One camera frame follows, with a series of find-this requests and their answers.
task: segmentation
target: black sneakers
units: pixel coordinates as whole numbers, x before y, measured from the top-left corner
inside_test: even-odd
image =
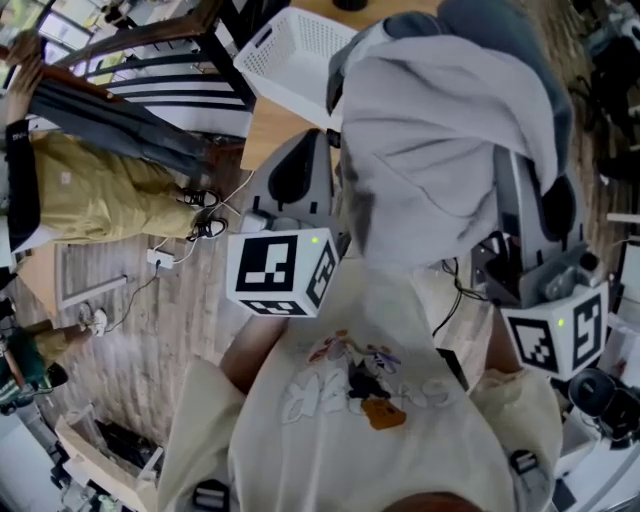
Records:
[[[227,230],[229,223],[225,219],[207,219],[196,222],[191,235],[187,237],[190,242],[195,242],[199,238],[213,239],[219,237]]]
[[[183,188],[182,192],[184,196],[178,201],[197,208],[213,208],[222,201],[220,196],[213,190],[187,190]]]

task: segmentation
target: white shirt sleeve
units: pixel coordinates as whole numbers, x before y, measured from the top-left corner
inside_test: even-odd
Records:
[[[514,375],[490,370],[471,400],[505,450],[532,452],[543,471],[553,475],[562,446],[562,421],[558,401],[545,377],[527,370]]]
[[[189,364],[167,443],[157,510],[181,510],[176,502],[190,497],[203,480],[215,478],[217,470],[226,470],[244,400],[213,363],[195,359]]]

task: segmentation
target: shoe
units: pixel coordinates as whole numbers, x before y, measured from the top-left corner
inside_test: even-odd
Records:
[[[87,327],[91,329],[91,332],[94,336],[98,338],[104,336],[104,331],[107,329],[107,324],[109,323],[109,318],[107,314],[104,312],[104,309],[99,309],[96,311],[91,317],[91,322]]]
[[[213,239],[219,237],[227,230],[229,223],[225,219],[208,219],[196,222],[191,235],[187,237],[189,242],[195,242],[198,238]]]
[[[93,310],[91,309],[91,306],[89,306],[89,303],[83,302],[80,304],[80,311],[78,312],[78,325],[80,326],[80,330],[84,331],[89,327],[92,317]]]
[[[187,190],[182,189],[183,199],[178,199],[181,203],[197,208],[213,208],[222,200],[213,190]]]

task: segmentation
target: white storage basket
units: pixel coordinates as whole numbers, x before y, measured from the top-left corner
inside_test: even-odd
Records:
[[[317,14],[286,7],[246,44],[234,65],[265,98],[321,128],[339,130],[342,103],[332,116],[325,106],[329,60],[356,33]]]

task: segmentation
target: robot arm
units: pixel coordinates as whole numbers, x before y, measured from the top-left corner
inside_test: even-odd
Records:
[[[608,310],[579,184],[569,170],[542,196],[527,159],[501,147],[494,159],[500,225],[473,250],[475,281],[486,282],[520,364],[569,380],[604,349]],[[252,313],[317,315],[339,261],[330,162],[327,135],[309,130],[256,172],[227,258],[227,296]]]
[[[528,160],[500,147],[494,158],[499,232],[474,248],[473,277],[486,282],[520,364],[566,381],[604,350],[608,311],[580,186],[568,169],[542,196]]]

